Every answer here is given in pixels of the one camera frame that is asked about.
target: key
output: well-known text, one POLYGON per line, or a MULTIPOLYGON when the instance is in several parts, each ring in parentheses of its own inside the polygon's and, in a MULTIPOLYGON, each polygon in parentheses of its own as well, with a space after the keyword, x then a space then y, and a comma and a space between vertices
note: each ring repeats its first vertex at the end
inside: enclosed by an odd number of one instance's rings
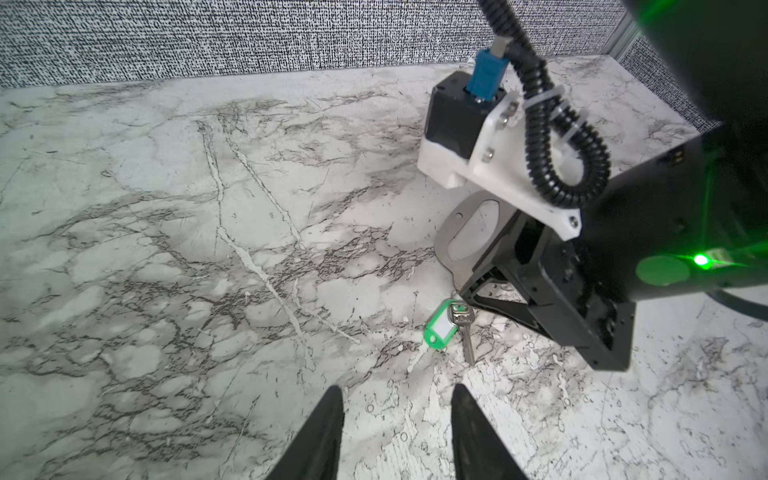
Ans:
POLYGON ((462 347, 464 348, 464 360, 469 366, 475 366, 475 349, 472 347, 472 337, 469 326, 475 321, 475 311, 464 302, 451 303, 451 322, 458 327, 462 334, 462 347))

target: textured wall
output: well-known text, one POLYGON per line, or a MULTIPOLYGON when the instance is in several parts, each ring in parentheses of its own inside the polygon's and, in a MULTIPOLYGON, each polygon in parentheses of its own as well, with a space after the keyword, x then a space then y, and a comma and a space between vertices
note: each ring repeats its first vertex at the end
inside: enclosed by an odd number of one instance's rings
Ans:
POLYGON ((704 132, 718 125, 718 122, 704 117, 699 109, 690 102, 688 96, 667 69, 664 61, 659 58, 654 47, 644 35, 634 41, 619 63, 637 80, 642 81, 659 98, 674 108, 681 117, 688 120, 698 131, 704 132))
MULTIPOLYGON (((541 55, 599 53, 618 0, 520 0, 541 55)), ((475 0, 2 0, 0 86, 464 61, 475 0)))

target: green light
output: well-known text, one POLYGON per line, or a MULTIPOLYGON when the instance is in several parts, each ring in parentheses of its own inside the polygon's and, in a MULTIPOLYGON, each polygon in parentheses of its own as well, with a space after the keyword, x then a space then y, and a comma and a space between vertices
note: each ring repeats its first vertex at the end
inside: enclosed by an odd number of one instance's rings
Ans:
POLYGON ((709 262, 711 262, 711 261, 712 261, 712 260, 710 260, 710 258, 709 258, 709 257, 707 257, 706 255, 703 255, 703 254, 701 254, 701 253, 699 253, 698 255, 696 255, 696 256, 694 257, 694 263, 695 263, 696 265, 698 265, 698 266, 706 266, 706 265, 708 265, 708 264, 709 264, 709 262))

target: marble surface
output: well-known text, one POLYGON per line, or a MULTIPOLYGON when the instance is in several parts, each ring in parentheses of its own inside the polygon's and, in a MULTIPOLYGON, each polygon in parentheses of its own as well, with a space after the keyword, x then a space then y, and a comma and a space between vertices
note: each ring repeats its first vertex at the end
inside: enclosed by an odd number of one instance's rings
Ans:
MULTIPOLYGON (((475 368, 426 349, 454 68, 0 92, 0 476, 263 478, 338 384, 339 478, 451 478, 463 382, 531 478, 767 477, 768 327, 703 295, 641 303, 623 373, 487 313, 475 368)), ((550 69, 615 170, 695 134, 611 58, 550 69)))

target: green key tag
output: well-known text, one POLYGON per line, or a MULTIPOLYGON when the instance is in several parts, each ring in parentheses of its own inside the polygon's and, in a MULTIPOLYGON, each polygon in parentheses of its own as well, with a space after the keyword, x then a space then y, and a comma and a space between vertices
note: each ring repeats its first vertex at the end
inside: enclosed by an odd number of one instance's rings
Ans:
POLYGON ((448 312, 451 303, 455 301, 449 298, 441 303, 424 330, 424 340, 435 350, 444 349, 458 331, 448 312))

